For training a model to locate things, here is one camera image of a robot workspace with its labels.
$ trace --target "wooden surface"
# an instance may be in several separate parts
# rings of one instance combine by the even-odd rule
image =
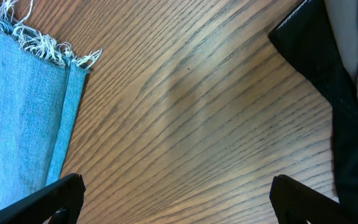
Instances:
[[[278,174],[335,198],[331,107],[267,38],[296,2],[35,0],[28,26],[104,49],[62,171],[79,223],[276,223]]]

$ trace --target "brown wood tabletop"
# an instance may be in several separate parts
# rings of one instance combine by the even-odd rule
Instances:
[[[267,38],[297,2],[34,1],[28,26],[103,48],[61,174],[78,223],[276,223],[278,174],[336,198],[331,106]]]

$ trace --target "wooden table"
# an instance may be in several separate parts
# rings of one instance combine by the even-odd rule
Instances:
[[[336,198],[331,106],[267,38],[296,3],[35,0],[28,26],[103,48],[62,171],[79,223],[276,223],[278,174]]]

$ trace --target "denim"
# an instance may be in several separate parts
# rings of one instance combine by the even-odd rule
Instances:
[[[58,180],[89,72],[24,51],[9,31],[0,29],[0,209]]]

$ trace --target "white thread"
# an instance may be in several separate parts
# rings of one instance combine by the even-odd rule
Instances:
[[[85,70],[89,69],[100,57],[102,49],[94,53],[90,52],[89,55],[82,58],[77,58],[71,49],[71,44],[68,42],[57,44],[57,41],[48,34],[42,35],[41,32],[25,26],[23,22],[30,17],[33,0],[31,0],[27,15],[21,21],[15,20],[13,18],[13,7],[16,2],[17,0],[2,0],[2,3],[0,3],[0,29],[3,32],[8,32],[8,24],[15,22],[11,35],[17,39],[20,49],[30,52],[36,57],[51,61],[63,68],[67,66],[64,57],[79,67],[86,65],[89,60],[92,61]]]

